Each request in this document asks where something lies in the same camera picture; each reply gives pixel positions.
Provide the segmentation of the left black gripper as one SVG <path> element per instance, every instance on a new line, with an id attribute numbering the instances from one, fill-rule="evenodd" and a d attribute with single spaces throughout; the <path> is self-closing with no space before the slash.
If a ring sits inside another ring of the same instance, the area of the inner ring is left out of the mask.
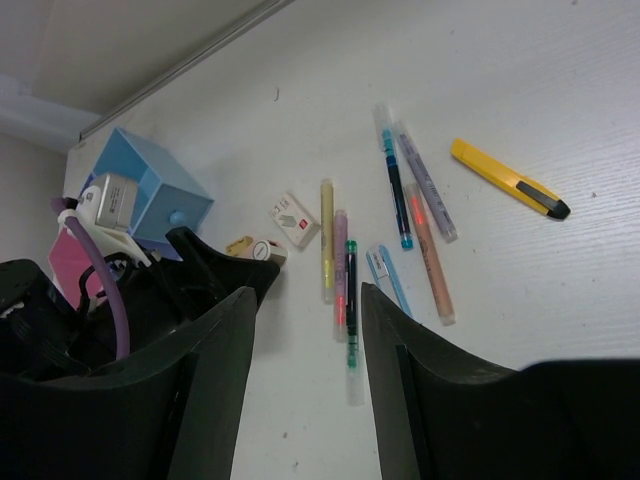
<path id="1" fill-rule="evenodd" d="M 166 235 L 178 253 L 150 266 L 123 255 L 106 257 L 123 271 L 116 284 L 128 320 L 130 350 L 139 351 L 195 322 L 239 288 L 254 290 L 262 302 L 277 279 L 273 261 L 221 253 L 191 229 Z M 84 375 L 116 359 L 116 330 L 107 296 L 90 294 L 94 277 L 86 268 L 77 278 L 81 298 L 72 306 L 32 260 L 1 265 L 1 371 L 34 381 Z"/>

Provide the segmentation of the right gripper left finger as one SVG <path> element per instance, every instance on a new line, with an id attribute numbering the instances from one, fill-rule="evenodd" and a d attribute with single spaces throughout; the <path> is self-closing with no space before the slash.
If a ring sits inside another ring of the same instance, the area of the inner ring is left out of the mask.
<path id="1" fill-rule="evenodd" d="M 227 479 L 254 345 L 240 288 L 86 377 L 1 379 L 5 479 Z"/>

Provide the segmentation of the white boxed eraser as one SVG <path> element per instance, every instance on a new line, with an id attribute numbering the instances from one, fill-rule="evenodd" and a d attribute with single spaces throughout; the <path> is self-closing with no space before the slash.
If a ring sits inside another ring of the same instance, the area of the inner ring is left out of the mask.
<path id="1" fill-rule="evenodd" d="M 269 210 L 269 215 L 289 241 L 305 248 L 318 233 L 320 224 L 289 192 L 283 192 Z"/>

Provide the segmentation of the yellow small eraser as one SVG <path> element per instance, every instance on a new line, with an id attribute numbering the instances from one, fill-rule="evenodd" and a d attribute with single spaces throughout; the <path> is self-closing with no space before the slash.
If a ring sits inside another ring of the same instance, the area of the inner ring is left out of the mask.
<path id="1" fill-rule="evenodd" d="M 225 247 L 228 256 L 238 257 L 243 254 L 254 242 L 251 236 L 243 236 Z"/>

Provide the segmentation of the pink beige correction tape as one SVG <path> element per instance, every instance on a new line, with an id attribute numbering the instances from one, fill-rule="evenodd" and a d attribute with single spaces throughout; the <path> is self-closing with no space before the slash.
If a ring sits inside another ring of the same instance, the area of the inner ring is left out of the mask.
<path id="1" fill-rule="evenodd" d="M 252 242 L 240 256 L 245 259 L 269 261 L 282 267 L 288 258 L 288 251 L 275 241 L 259 239 Z"/>

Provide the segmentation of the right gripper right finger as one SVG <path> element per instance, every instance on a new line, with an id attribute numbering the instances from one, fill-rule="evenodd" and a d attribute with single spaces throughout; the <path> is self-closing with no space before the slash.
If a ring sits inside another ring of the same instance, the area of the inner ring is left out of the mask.
<path id="1" fill-rule="evenodd" d="M 386 479 L 635 479 L 639 363 L 477 357 L 361 287 L 378 454 Z"/>

